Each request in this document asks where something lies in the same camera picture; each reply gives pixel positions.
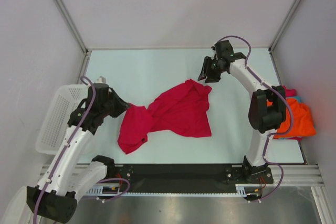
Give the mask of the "folded orange t shirt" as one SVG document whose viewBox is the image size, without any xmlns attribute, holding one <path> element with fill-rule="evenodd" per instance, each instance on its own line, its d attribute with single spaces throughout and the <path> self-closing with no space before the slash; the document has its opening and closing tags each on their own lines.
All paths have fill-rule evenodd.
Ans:
<svg viewBox="0 0 336 224">
<path fill-rule="evenodd" d="M 275 135 L 275 139 L 309 137 L 316 135 L 311 111 L 307 105 L 295 98 L 286 98 L 293 113 L 293 126 L 287 134 Z"/>
</svg>

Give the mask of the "folded teal t shirt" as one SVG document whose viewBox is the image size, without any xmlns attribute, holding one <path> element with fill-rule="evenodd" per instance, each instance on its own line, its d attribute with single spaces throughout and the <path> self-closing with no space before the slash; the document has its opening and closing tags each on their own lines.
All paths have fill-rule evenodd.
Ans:
<svg viewBox="0 0 336 224">
<path fill-rule="evenodd" d="M 299 96 L 288 97 L 287 100 L 289 99 L 294 99 L 298 103 L 301 103 L 301 98 Z M 292 139 L 292 140 L 301 141 L 303 139 L 303 136 L 287 136 L 287 137 L 281 137 L 281 139 Z"/>
</svg>

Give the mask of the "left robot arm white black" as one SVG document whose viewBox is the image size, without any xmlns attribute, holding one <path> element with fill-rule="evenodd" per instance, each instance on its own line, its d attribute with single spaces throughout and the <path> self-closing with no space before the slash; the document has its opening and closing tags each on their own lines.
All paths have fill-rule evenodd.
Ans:
<svg viewBox="0 0 336 224">
<path fill-rule="evenodd" d="M 95 184 L 114 183 L 117 192 L 112 199 L 130 189 L 130 182 L 117 176 L 114 160 L 102 155 L 94 157 L 82 173 L 72 176 L 79 157 L 104 119 L 108 116 L 117 118 L 130 107 L 109 87 L 104 77 L 95 82 L 86 76 L 80 79 L 87 89 L 87 96 L 70 114 L 65 138 L 51 165 L 35 187 L 27 187 L 26 203 L 32 211 L 33 223 L 38 222 L 38 217 L 67 223 L 78 202 Z"/>
</svg>

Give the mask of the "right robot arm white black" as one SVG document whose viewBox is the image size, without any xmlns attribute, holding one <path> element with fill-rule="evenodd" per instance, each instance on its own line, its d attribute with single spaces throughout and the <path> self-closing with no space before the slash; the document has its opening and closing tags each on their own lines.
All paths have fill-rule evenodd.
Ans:
<svg viewBox="0 0 336 224">
<path fill-rule="evenodd" d="M 230 181 L 258 183 L 269 176 L 266 162 L 267 146 L 281 124 L 286 120 L 286 92 L 282 86 L 272 86 L 260 77 L 248 64 L 249 55 L 234 52 L 225 36 L 213 46 L 214 55 L 203 61 L 199 81 L 216 83 L 226 72 L 235 77 L 247 90 L 250 97 L 248 120 L 253 128 L 251 144 L 244 157 L 240 174 L 228 174 Z"/>
</svg>

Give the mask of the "crimson red t shirt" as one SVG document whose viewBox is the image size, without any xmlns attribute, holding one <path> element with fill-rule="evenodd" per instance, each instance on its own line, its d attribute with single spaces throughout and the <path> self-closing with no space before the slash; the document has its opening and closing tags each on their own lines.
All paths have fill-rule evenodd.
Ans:
<svg viewBox="0 0 336 224">
<path fill-rule="evenodd" d="M 149 106 L 132 104 L 121 123 L 118 146 L 130 154 L 148 141 L 148 134 L 172 131 L 184 137 L 210 137 L 207 117 L 212 88 L 194 80 L 160 94 Z"/>
</svg>

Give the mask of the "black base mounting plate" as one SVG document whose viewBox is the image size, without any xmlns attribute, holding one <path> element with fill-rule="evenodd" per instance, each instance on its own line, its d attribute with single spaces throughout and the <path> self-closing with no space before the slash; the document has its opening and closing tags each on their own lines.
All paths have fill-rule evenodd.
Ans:
<svg viewBox="0 0 336 224">
<path fill-rule="evenodd" d="M 143 194 L 223 194 L 238 184 L 274 184 L 269 167 L 250 172 L 242 164 L 120 164 L 114 177 L 130 183 L 129 193 Z"/>
</svg>

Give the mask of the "white perforated plastic basket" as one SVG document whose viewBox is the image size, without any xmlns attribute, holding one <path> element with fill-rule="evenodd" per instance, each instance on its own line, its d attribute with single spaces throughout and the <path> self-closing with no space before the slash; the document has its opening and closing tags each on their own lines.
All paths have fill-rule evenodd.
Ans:
<svg viewBox="0 0 336 224">
<path fill-rule="evenodd" d="M 68 120 L 78 104 L 87 97 L 88 87 L 71 84 L 58 88 L 37 137 L 35 149 L 41 154 L 55 155 L 65 139 Z"/>
</svg>

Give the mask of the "folded magenta t shirt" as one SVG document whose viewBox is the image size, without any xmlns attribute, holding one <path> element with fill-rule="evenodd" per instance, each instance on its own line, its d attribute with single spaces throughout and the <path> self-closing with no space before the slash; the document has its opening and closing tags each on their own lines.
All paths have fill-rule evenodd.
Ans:
<svg viewBox="0 0 336 224">
<path fill-rule="evenodd" d="M 295 89 L 287 89 L 285 86 L 283 86 L 283 88 L 286 93 L 286 98 L 297 96 L 297 92 Z"/>
</svg>

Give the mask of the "aluminium extrusion rail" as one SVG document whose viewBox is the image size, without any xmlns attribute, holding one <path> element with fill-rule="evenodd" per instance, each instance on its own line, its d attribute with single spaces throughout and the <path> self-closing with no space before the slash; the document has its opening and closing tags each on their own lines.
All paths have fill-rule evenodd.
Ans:
<svg viewBox="0 0 336 224">
<path fill-rule="evenodd" d="M 78 164 L 72 172 L 72 176 L 83 172 L 88 164 Z M 323 187 L 324 181 L 318 165 L 281 165 L 283 179 L 281 186 L 289 187 Z M 281 169 L 276 165 L 269 165 L 275 184 L 280 180 Z M 48 165 L 43 165 L 38 180 L 47 171 Z"/>
</svg>

